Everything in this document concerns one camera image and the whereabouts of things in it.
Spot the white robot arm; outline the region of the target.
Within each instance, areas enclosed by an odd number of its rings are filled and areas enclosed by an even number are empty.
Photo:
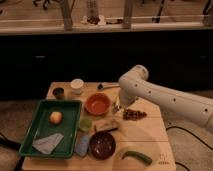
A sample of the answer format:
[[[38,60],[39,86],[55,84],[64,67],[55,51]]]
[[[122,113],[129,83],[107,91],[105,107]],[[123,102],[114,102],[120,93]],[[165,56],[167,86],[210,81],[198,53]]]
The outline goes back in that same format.
[[[150,83],[148,76],[143,65],[136,65],[119,78],[122,106],[130,106],[137,97],[143,98],[213,133],[213,99]]]

